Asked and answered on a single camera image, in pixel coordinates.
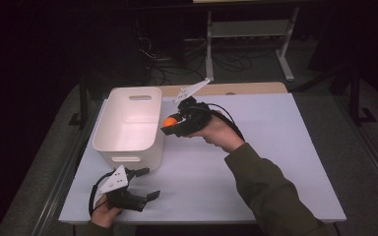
white tabletop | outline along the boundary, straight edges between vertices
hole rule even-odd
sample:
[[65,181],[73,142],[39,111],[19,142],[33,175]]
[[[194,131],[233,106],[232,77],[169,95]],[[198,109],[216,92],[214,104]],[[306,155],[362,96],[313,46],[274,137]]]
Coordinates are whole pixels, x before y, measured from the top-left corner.
[[[317,218],[325,222],[346,219],[290,93],[195,98],[223,106],[245,140],[262,157],[281,168],[284,176],[296,186],[302,202]],[[164,97],[160,119],[176,111],[171,98]],[[87,222],[92,186],[103,174],[111,171],[92,147],[93,135],[60,221]],[[132,224],[254,222],[251,210],[236,192],[232,173],[223,160],[225,156],[220,148],[206,144],[202,138],[165,137],[160,168],[134,178],[129,187],[132,194],[139,196],[161,190],[159,198],[148,203],[143,212],[124,210],[116,221]]]

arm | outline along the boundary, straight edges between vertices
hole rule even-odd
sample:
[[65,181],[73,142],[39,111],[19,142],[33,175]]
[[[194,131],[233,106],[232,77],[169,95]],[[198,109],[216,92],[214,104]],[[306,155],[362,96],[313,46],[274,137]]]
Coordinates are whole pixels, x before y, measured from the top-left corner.
[[97,202],[91,220],[85,228],[85,235],[112,236],[112,223],[116,215],[122,209],[110,207],[106,202],[106,195],[103,195]]
[[203,137],[229,152],[225,162],[235,177],[238,193],[269,235],[328,235],[325,225],[300,201],[294,185],[270,160],[261,158],[222,120],[213,117],[203,130],[189,136]]

green sleeve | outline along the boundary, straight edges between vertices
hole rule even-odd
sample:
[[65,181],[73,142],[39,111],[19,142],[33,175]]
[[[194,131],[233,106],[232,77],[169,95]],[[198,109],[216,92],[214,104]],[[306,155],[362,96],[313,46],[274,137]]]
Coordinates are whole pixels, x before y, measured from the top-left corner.
[[294,185],[272,161],[244,144],[225,162],[234,174],[237,191],[268,235],[328,235],[325,224],[300,201]]
[[85,227],[85,236],[113,236],[113,228],[105,228],[88,221]]

orange ball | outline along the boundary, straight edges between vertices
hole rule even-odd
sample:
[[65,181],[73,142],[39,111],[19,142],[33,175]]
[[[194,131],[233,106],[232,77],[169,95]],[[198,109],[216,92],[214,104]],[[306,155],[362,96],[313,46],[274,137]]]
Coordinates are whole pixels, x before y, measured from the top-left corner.
[[175,124],[177,124],[177,120],[174,119],[173,117],[167,117],[163,121],[163,127],[173,126]]

hand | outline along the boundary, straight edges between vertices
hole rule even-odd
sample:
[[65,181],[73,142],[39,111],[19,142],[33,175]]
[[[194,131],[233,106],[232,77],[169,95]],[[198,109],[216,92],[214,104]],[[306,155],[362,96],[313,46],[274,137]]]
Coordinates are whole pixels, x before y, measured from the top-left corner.
[[214,115],[204,129],[187,137],[203,137],[208,144],[220,147],[228,153],[233,152],[245,143],[225,122]]
[[109,228],[112,226],[113,220],[122,209],[112,207],[107,202],[106,195],[103,195],[97,202],[94,212],[92,213],[91,222],[101,227]]

